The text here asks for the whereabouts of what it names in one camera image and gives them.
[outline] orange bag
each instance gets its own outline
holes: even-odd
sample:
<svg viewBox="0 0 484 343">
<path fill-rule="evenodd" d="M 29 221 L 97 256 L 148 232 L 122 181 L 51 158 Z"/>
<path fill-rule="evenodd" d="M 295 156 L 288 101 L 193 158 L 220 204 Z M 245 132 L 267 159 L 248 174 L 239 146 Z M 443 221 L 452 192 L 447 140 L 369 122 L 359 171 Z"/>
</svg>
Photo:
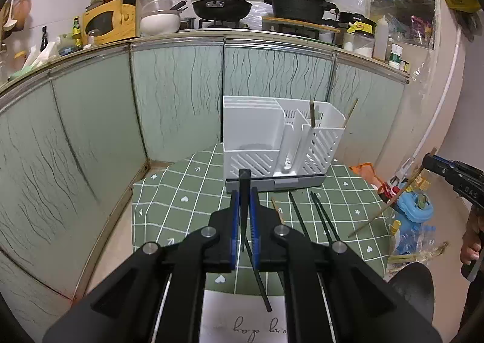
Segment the orange bag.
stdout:
<svg viewBox="0 0 484 343">
<path fill-rule="evenodd" d="M 350 167 L 355 174 L 361 176 L 366 182 L 375 186 L 378 190 L 377 193 L 389 193 L 390 187 L 386 182 L 382 181 L 377 173 L 374 171 L 372 163 L 363 163 L 354 167 Z"/>
</svg>

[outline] drip tray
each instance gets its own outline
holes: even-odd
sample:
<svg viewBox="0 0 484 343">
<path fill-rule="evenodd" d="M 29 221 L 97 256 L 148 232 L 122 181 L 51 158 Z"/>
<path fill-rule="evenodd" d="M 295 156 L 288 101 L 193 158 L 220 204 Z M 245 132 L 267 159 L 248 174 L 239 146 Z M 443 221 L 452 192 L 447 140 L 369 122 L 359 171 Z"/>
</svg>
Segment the drip tray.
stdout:
<svg viewBox="0 0 484 343">
<path fill-rule="evenodd" d="M 262 191 L 283 191 L 295 188 L 317 188 L 323 184 L 326 175 L 308 175 L 308 176 L 279 176 L 270 178 L 251 178 L 250 186 L 257 188 L 258 192 Z M 238 179 L 227 179 L 225 181 L 225 190 L 230 193 L 239 190 Z"/>
</svg>

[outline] human hand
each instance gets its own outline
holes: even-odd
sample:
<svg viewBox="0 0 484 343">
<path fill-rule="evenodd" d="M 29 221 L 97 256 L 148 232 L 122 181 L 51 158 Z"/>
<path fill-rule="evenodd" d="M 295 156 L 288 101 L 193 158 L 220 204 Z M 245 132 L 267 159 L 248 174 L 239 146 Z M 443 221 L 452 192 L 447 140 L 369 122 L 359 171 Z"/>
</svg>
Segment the human hand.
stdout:
<svg viewBox="0 0 484 343">
<path fill-rule="evenodd" d="M 478 217 L 477 214 L 471 212 L 460 249 L 460 261 L 464 264 L 469 265 L 471 261 L 476 261 L 479 258 L 479 251 L 482 246 L 479 231 L 484 231 L 484 217 Z"/>
</svg>

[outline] blue gripper pad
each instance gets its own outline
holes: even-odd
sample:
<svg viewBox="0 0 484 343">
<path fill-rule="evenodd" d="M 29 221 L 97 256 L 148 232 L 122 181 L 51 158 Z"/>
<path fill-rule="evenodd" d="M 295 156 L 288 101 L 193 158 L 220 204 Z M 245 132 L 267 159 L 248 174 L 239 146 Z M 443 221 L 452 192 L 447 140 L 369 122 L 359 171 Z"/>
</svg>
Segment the blue gripper pad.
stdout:
<svg viewBox="0 0 484 343">
<path fill-rule="evenodd" d="M 250 216 L 250 234 L 252 237 L 252 258 L 253 268 L 258 270 L 260 260 L 260 234 L 257 226 L 257 199 L 254 194 L 257 193 L 257 188 L 250 189 L 249 198 L 249 216 Z"/>
<path fill-rule="evenodd" d="M 231 268 L 235 269 L 235 264 L 237 262 L 237 233 L 239 229 L 239 192 L 233 191 L 233 196 L 235 197 L 234 209 L 232 211 L 232 235 L 231 235 Z"/>
</svg>

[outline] black pot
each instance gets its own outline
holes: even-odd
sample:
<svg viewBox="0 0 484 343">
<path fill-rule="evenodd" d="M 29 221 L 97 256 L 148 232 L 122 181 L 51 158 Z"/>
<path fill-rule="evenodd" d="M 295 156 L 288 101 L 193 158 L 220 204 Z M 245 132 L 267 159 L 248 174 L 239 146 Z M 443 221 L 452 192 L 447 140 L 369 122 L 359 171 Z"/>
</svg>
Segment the black pot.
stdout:
<svg viewBox="0 0 484 343">
<path fill-rule="evenodd" d="M 336 5 L 321 0 L 264 0 L 272 5 L 276 18 L 297 20 L 321 25 L 324 12 L 337 9 Z"/>
<path fill-rule="evenodd" d="M 247 17 L 252 4 L 246 0 L 197 0 L 193 10 L 200 18 L 211 21 L 238 21 Z"/>
</svg>

